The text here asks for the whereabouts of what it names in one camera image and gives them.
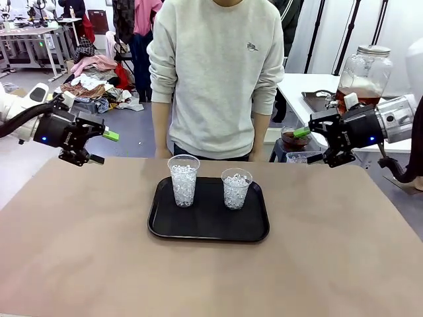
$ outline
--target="brown liquid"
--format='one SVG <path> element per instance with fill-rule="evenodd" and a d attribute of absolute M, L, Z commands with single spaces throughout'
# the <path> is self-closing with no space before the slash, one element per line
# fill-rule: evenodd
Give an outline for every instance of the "brown liquid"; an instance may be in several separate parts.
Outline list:
<path fill-rule="evenodd" d="M 358 97 L 358 102 L 363 102 L 367 105 L 376 105 L 381 100 L 381 97 L 374 91 L 367 90 L 364 88 L 340 88 L 336 91 L 335 99 L 339 101 L 338 112 L 344 114 L 347 109 L 345 106 L 344 97 L 352 92 L 355 92 Z"/>

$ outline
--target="gray sweatshirt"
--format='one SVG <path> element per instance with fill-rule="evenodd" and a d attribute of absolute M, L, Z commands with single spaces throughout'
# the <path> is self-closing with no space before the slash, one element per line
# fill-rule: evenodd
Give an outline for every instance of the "gray sweatshirt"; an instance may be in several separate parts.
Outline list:
<path fill-rule="evenodd" d="M 268 0 L 242 0 L 233 7 L 166 0 L 153 35 L 147 49 L 152 101 L 171 102 L 174 92 L 171 140 L 211 159 L 248 154 L 251 111 L 272 114 L 284 75 L 277 8 Z"/>

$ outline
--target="sweatshirt cuff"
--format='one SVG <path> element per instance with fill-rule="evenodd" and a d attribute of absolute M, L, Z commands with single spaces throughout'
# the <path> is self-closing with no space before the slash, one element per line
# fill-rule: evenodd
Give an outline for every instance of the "sweatshirt cuff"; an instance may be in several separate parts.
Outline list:
<path fill-rule="evenodd" d="M 270 116 L 273 112 L 274 101 L 274 97 L 272 98 L 266 95 L 257 94 L 254 96 L 252 111 L 264 116 Z"/>
<path fill-rule="evenodd" d="M 162 92 L 157 92 L 153 90 L 151 95 L 152 102 L 162 102 L 163 104 L 170 104 L 172 101 L 172 94 L 163 94 Z"/>

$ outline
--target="pink clothing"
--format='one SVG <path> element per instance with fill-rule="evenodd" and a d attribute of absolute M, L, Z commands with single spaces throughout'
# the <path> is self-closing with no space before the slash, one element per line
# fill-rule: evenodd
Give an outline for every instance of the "pink clothing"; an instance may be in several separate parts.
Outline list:
<path fill-rule="evenodd" d="M 107 71 L 109 69 L 115 69 L 118 64 L 104 55 L 94 55 L 84 57 L 78 64 L 72 67 L 71 72 L 75 74 L 75 77 L 78 77 L 84 68 L 89 65 L 93 65 L 99 71 Z"/>
<path fill-rule="evenodd" d="M 159 12 L 161 0 L 135 0 L 134 33 L 145 36 L 151 31 L 151 11 Z"/>

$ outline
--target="brown table surface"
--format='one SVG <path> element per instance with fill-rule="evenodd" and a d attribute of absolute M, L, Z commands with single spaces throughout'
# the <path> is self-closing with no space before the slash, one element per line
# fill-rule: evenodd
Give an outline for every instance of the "brown table surface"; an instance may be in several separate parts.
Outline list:
<path fill-rule="evenodd" d="M 0 211 L 0 312 L 29 316 L 423 316 L 420 240 L 356 166 L 245 167 L 263 189 L 261 244 L 158 240 L 165 160 L 51 160 Z"/>

